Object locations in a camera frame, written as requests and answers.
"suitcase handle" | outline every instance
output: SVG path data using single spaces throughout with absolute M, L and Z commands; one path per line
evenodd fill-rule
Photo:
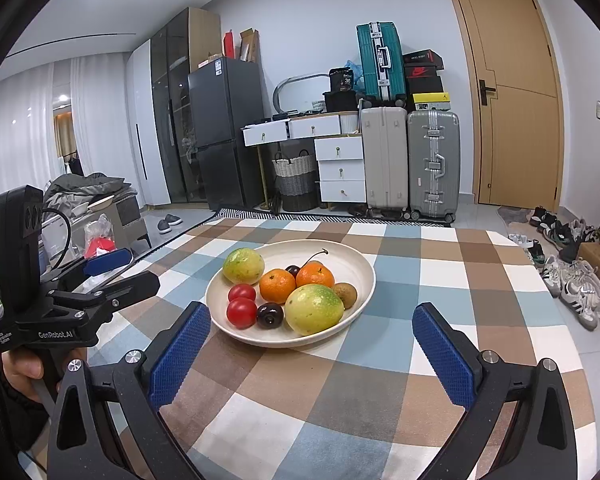
M 442 163 L 442 168 L 440 170 L 440 173 L 436 173 L 435 177 L 436 178 L 442 178 L 445 176 L 445 171 L 446 171 L 446 160 L 445 157 L 443 157 L 442 155 L 440 155 L 439 153 L 436 153 L 436 158 L 438 158 L 440 160 L 440 162 Z
M 380 68 L 391 68 L 391 54 L 389 53 L 388 46 L 376 47 L 376 53 L 378 54 L 378 66 Z

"curtain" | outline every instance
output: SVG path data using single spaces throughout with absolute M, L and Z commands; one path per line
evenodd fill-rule
M 0 81 L 0 193 L 57 178 L 52 110 L 53 63 Z
M 123 177 L 138 191 L 126 116 L 125 62 L 122 53 L 97 54 L 71 60 L 71 110 L 75 143 L 84 174 L 95 171 Z
M 71 112 L 54 116 L 54 130 L 58 156 L 67 156 L 75 152 L 74 119 Z

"tablecloth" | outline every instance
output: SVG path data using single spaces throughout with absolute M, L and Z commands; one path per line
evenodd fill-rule
M 126 272 L 153 271 L 160 291 L 102 327 L 90 364 L 144 349 L 190 301 L 203 299 L 235 248 L 302 238 L 362 252 L 376 270 L 376 291 L 347 330 L 309 347 L 258 348 L 212 329 L 175 400 L 160 410 L 209 479 L 417 478 L 462 415 L 414 340 L 411 315 L 424 301 L 481 350 L 527 365 L 557 362 L 576 428 L 579 478 L 593 475 L 594 412 L 578 351 L 534 266 L 495 232 L 216 219 Z M 512 410 L 505 405 L 473 477 L 488 471 Z M 128 440 L 128 429 L 122 435 Z

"red cherry tomato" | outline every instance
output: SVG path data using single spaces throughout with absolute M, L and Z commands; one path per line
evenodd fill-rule
M 233 301 L 235 298 L 247 298 L 248 300 L 256 301 L 256 289 L 246 283 L 234 285 L 229 291 L 228 299 L 229 301 Z
M 248 298 L 235 298 L 226 308 L 226 318 L 236 328 L 248 328 L 256 322 L 258 307 Z

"gray suitcase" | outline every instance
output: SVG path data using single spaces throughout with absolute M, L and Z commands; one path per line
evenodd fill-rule
M 366 203 L 371 208 L 409 206 L 407 111 L 403 108 L 362 110 Z
M 409 167 L 411 218 L 456 220 L 460 193 L 460 123 L 453 112 L 411 112 Z

